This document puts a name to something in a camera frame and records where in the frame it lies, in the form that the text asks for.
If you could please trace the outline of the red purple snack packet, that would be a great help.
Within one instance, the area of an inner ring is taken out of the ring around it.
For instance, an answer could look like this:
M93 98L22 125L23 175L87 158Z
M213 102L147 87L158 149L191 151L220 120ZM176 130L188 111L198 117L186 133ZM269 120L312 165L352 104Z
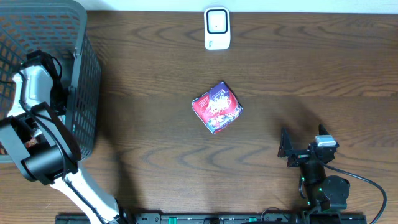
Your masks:
M212 134L220 132L243 112L236 96L223 81L194 99L192 109Z

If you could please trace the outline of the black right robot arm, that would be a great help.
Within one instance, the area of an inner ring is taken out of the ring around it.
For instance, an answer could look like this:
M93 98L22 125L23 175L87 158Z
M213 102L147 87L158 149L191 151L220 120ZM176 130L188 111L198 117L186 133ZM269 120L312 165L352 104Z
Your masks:
M347 208L350 182L337 175L327 176L326 164L335 158L339 144L324 128L306 149L294 149L286 129L281 129L279 158L287 159L287 167L301 172L299 192L308 208L297 216L297 223L341 223L341 211Z

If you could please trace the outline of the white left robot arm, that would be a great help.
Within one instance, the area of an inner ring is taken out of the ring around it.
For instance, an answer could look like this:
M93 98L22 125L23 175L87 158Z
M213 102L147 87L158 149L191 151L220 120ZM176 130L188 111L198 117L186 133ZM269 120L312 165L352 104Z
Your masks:
M14 102L1 120L1 144L29 181L66 195L90 223L132 223L131 217L81 164L82 153L60 120L67 112L68 91L62 85L62 64L36 50L15 70Z

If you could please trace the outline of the red Top chocolate bar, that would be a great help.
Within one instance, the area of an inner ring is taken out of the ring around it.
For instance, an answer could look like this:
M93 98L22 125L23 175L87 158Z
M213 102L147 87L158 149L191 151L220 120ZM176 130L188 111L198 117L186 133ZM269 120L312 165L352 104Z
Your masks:
M29 141L25 142L24 145L28 149L38 143L39 143L39 140L37 138L31 138Z

